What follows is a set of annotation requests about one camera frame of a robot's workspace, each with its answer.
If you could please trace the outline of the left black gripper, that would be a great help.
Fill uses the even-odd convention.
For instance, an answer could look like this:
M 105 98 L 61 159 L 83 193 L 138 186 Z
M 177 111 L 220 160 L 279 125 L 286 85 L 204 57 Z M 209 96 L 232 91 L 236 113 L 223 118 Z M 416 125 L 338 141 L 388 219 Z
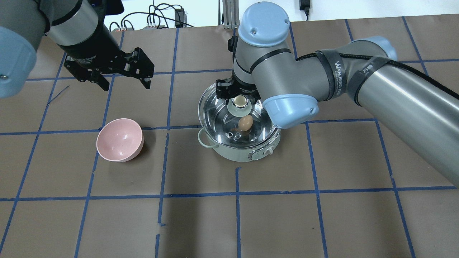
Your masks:
M 108 92 L 110 83 L 100 72 L 116 72 L 139 80 L 147 90 L 155 66 L 140 47 L 122 51 L 105 25 L 97 25 L 93 34 L 81 43 L 63 46 L 67 56 L 64 67 L 80 82 L 89 81 Z

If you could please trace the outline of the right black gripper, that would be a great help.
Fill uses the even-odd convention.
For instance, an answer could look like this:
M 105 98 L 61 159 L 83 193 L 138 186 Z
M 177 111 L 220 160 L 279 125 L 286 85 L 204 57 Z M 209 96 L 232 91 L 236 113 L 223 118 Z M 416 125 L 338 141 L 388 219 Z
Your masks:
M 242 81 L 236 76 L 236 72 L 232 72 L 230 80 L 216 80 L 216 98 L 223 100 L 225 105 L 238 95 L 246 96 L 251 108 L 261 99 L 256 85 Z

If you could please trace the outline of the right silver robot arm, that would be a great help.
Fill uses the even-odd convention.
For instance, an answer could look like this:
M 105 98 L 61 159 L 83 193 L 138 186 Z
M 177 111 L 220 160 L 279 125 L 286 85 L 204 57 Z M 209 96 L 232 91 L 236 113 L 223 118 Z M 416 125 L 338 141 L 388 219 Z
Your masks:
M 375 36 L 295 58 L 285 40 L 290 21 L 272 2 L 246 9 L 233 53 L 230 82 L 216 96 L 261 100 L 274 126 L 288 129 L 313 118 L 318 103 L 347 94 L 375 116 L 454 186 L 459 183 L 458 94 L 397 62 L 389 40 Z

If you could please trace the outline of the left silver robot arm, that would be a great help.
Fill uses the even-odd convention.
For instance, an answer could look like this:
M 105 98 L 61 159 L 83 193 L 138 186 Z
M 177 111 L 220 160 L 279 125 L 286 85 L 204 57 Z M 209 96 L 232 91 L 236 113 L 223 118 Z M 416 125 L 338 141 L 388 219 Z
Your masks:
M 139 80 L 151 87 L 154 64 L 136 47 L 121 50 L 106 16 L 121 14 L 120 0 L 2 0 L 0 2 L 0 95 L 19 93 L 36 65 L 43 36 L 66 54 L 64 67 L 81 82 L 109 90 L 107 74 Z

